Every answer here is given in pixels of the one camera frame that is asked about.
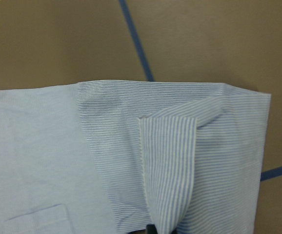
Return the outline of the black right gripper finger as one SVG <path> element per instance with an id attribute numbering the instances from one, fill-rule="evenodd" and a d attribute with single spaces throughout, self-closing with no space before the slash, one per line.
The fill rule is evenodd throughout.
<path id="1" fill-rule="evenodd" d="M 156 226 L 154 224 L 146 225 L 145 233 L 146 234 L 156 234 Z"/>

